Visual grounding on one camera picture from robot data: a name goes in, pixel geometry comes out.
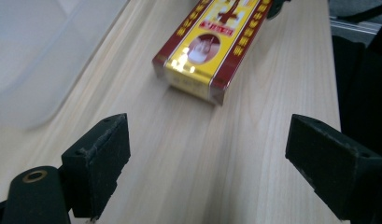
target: table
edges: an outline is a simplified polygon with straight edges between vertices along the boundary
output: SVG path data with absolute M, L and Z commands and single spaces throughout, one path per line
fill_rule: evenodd
M 0 202 L 17 174 L 60 166 L 98 120 L 125 112 L 132 157 L 98 223 L 341 223 L 284 157 L 291 114 L 340 128 L 328 3 L 292 1 L 267 21 L 223 106 L 151 65 L 196 3 L 130 1 L 51 121 L 0 125 Z

